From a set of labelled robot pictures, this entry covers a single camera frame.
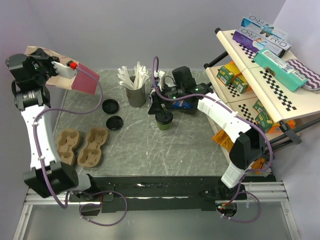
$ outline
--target wall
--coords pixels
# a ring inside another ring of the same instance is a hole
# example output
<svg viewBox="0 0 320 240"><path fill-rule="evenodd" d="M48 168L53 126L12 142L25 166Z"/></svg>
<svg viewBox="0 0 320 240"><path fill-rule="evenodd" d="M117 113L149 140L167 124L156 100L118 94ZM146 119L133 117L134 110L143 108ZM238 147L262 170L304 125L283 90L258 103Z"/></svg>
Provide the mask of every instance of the wall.
<svg viewBox="0 0 320 240"><path fill-rule="evenodd" d="M274 22L285 0L29 0L57 50L94 69L137 61L173 69L203 65L224 52L215 29L236 29L255 13Z"/></svg>
<svg viewBox="0 0 320 240"><path fill-rule="evenodd" d="M320 73L320 2L287 0L275 25L290 33L292 52ZM302 143L276 152L273 172L283 180L302 239L320 239L320 124L302 132Z"/></svg>
<svg viewBox="0 0 320 240"><path fill-rule="evenodd" d="M23 208L27 187L22 175L30 168L30 147L27 129L11 93L13 76L5 60L23 53L27 45L53 48L48 35L34 18L30 5L24 0L2 0L0 3L0 233L1 239L13 239ZM61 105L63 90L55 94L53 106Z"/></svg>

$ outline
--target stone surface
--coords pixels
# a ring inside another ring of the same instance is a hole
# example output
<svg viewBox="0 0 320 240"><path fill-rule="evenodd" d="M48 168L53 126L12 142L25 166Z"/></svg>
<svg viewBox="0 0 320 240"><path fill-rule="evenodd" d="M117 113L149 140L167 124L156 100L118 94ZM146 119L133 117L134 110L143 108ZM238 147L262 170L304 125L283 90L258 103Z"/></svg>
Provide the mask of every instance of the stone surface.
<svg viewBox="0 0 320 240"><path fill-rule="evenodd" d="M100 71L103 100L115 99L120 109L114 114L122 117L124 125L120 130L108 130L109 136L101 147L102 159L97 167L89 168L75 165L77 172L93 176L221 176L228 163L221 148L212 140L214 132L206 116L200 112L188 113L173 110L170 129L157 128L154 115L148 115L150 99L140 108L128 104L126 91L119 85L117 70ZM208 83L204 71L193 71L197 83ZM151 82L145 84L149 95ZM69 91L63 108L84 112L93 108L99 100L95 96ZM81 133L81 142L76 148L76 156L84 147L85 137L93 127L106 127L111 117L103 112L101 106L86 115L61 113L55 137L66 128L74 128Z"/></svg>

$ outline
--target striped pouch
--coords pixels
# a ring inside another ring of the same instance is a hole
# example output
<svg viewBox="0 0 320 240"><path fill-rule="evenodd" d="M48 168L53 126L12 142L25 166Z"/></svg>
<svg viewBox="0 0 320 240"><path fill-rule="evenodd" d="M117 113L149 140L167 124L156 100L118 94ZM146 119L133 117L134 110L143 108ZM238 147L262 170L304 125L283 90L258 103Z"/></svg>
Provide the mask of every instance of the striped pouch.
<svg viewBox="0 0 320 240"><path fill-rule="evenodd" d="M308 81L302 87L305 90L313 91L316 94L320 94L320 75L307 68L302 62L297 59L290 59L286 61L291 67L303 74Z"/></svg>

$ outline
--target round black lid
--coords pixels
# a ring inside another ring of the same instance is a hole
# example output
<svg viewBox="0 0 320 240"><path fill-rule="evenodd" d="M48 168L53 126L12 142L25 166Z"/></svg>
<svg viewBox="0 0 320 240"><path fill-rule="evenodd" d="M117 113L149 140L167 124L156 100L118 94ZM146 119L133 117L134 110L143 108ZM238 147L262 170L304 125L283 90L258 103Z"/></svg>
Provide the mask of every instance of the round black lid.
<svg viewBox="0 0 320 240"><path fill-rule="evenodd" d="M169 124L174 119L174 115L170 111L158 112L155 115L155 120L160 124Z"/></svg>
<svg viewBox="0 0 320 240"><path fill-rule="evenodd" d="M119 130L120 128L122 128L123 124L124 124L124 121L119 116L111 116L105 123L106 127L113 131Z"/></svg>
<svg viewBox="0 0 320 240"><path fill-rule="evenodd" d="M102 109L107 114L115 114L119 110L119 103L114 99L107 99L103 101Z"/></svg>

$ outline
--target checkered marker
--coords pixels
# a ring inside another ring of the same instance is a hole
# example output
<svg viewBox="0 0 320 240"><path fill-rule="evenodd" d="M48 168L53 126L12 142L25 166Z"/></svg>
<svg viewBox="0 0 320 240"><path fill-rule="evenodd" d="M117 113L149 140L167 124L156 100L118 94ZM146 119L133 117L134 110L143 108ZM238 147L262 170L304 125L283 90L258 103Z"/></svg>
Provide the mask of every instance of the checkered marker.
<svg viewBox="0 0 320 240"><path fill-rule="evenodd" d="M230 92L230 94L231 94L231 96L232 96L233 98L235 98L235 97L240 97L239 92L237 91L237 89L236 89L234 86L232 86L232 85L230 84L230 85L228 85L228 86L226 86L226 87L228 88L228 90L229 90L229 92Z"/></svg>
<svg viewBox="0 0 320 240"><path fill-rule="evenodd" d="M279 85L276 84L277 82L273 79L273 76L269 72L260 71L260 74L264 79L266 79L266 83L273 90L273 93L281 101L282 105L285 106L285 109L288 112L290 112L291 110L297 110L297 108L292 105L292 102L288 101L288 97L284 95L284 91L279 89Z"/></svg>
<svg viewBox="0 0 320 240"><path fill-rule="evenodd" d="M251 60L251 62L254 63L256 54L241 44L239 44L239 46L241 47L241 50L244 51L245 55L247 55L247 57Z"/></svg>
<svg viewBox="0 0 320 240"><path fill-rule="evenodd" d="M249 109L247 108L247 105L245 104L241 104L238 105L238 107L240 108L240 111L242 113L242 115L244 116L245 119L247 119L249 122L251 123L255 123L255 119L252 117L251 113L249 112Z"/></svg>

